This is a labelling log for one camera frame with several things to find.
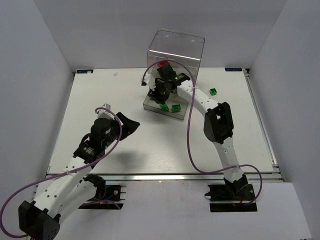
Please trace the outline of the large red lego piece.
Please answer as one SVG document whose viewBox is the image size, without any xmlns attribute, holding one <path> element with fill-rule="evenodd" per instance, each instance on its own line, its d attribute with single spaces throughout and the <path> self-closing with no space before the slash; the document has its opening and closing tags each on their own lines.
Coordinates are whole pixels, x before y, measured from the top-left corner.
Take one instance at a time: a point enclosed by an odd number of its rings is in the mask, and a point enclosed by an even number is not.
<svg viewBox="0 0 320 240">
<path fill-rule="evenodd" d="M 167 60 L 163 60 L 163 61 L 160 61 L 158 64 L 157 64 L 157 66 L 158 67 L 162 67 L 162 66 L 164 66 L 164 65 L 166 65 L 166 64 L 168 64 L 169 62 L 167 61 Z"/>
</svg>

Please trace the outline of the clear drawer container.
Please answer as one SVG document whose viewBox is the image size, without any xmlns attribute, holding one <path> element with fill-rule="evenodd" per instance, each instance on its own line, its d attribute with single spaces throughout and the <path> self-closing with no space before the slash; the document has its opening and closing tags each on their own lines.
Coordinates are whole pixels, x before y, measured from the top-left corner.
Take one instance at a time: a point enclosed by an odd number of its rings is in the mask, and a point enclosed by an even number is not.
<svg viewBox="0 0 320 240">
<path fill-rule="evenodd" d="M 174 81 L 196 79 L 205 38 L 180 31 L 160 29 L 147 51 L 148 71 L 141 85 L 149 88 L 143 109 L 178 120 L 186 116 L 189 102 L 178 96 Z"/>
</svg>

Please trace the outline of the green lego plate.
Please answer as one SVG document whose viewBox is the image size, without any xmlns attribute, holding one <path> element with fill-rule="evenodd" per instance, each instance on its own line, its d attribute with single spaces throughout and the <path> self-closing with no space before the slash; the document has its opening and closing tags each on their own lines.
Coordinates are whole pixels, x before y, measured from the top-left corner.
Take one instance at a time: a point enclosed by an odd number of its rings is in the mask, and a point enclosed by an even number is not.
<svg viewBox="0 0 320 240">
<path fill-rule="evenodd" d="M 169 107 L 167 104 L 160 104 L 160 108 L 164 111 L 169 111 Z"/>
</svg>

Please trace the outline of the dark green lego brick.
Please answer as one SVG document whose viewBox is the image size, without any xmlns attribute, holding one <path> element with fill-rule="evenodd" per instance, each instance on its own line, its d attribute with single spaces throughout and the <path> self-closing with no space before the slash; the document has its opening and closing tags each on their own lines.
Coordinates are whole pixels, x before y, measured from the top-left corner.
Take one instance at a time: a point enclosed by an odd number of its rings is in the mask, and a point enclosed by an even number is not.
<svg viewBox="0 0 320 240">
<path fill-rule="evenodd" d="M 181 105 L 180 104 L 174 104 L 174 105 L 172 105 L 171 106 L 171 111 L 173 112 L 173 113 L 178 113 L 178 112 L 180 112 L 181 111 Z"/>
</svg>

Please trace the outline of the small green lego cube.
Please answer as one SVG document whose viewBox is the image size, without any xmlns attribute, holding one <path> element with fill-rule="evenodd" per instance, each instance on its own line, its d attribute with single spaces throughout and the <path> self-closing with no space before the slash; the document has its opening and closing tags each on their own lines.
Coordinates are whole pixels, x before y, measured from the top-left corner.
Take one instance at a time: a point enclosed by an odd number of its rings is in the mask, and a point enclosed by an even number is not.
<svg viewBox="0 0 320 240">
<path fill-rule="evenodd" d="M 215 96 L 217 94 L 217 90 L 215 88 L 211 88 L 209 90 L 209 93 L 210 93 L 211 96 Z"/>
</svg>

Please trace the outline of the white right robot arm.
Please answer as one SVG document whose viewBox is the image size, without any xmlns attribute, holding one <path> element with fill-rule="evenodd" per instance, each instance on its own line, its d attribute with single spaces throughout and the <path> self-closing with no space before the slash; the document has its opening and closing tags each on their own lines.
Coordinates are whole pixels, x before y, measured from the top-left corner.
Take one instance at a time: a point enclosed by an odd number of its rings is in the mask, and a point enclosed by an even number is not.
<svg viewBox="0 0 320 240">
<path fill-rule="evenodd" d="M 149 87 L 148 96 L 158 104 L 165 104 L 170 94 L 176 94 L 190 103 L 204 118 L 203 132 L 215 146 L 221 161 L 223 179 L 228 190 L 237 195 L 247 187 L 248 180 L 239 166 L 234 149 L 234 122 L 227 102 L 217 102 L 196 86 L 192 74 L 177 74 L 169 61 L 155 63 L 158 77 L 144 75 L 141 83 Z"/>
</svg>

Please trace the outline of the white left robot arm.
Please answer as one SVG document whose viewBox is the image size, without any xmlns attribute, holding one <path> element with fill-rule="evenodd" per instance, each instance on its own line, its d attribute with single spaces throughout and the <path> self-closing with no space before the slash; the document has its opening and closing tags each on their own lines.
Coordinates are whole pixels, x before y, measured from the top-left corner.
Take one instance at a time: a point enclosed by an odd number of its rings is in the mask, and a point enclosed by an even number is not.
<svg viewBox="0 0 320 240">
<path fill-rule="evenodd" d="M 99 201 L 106 195 L 106 181 L 92 174 L 96 160 L 115 141 L 133 134 L 140 123 L 109 110 L 97 110 L 97 119 L 80 141 L 64 176 L 56 178 L 45 191 L 18 208 L 19 228 L 34 240 L 53 240 L 63 221 L 87 201 Z"/>
</svg>

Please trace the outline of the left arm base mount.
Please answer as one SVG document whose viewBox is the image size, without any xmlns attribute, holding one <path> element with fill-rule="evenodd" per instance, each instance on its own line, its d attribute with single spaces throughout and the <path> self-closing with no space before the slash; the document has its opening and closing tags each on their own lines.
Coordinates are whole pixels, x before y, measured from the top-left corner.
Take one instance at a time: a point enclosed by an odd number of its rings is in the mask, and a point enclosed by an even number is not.
<svg viewBox="0 0 320 240">
<path fill-rule="evenodd" d="M 98 175 L 89 174 L 80 183 L 91 183 L 95 195 L 84 202 L 79 209 L 82 210 L 121 210 L 126 199 L 127 186 L 123 184 L 109 184 Z"/>
</svg>

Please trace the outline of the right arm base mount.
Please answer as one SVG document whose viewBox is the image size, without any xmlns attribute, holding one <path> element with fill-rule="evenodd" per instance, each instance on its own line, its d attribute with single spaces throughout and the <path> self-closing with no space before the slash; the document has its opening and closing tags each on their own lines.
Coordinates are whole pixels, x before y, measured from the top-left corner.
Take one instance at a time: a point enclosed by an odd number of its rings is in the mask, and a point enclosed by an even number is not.
<svg viewBox="0 0 320 240">
<path fill-rule="evenodd" d="M 209 201 L 211 213 L 247 213 L 257 212 L 254 188 L 249 184 L 240 194 L 234 196 L 232 191 L 223 184 L 208 185 L 204 197 Z"/>
</svg>

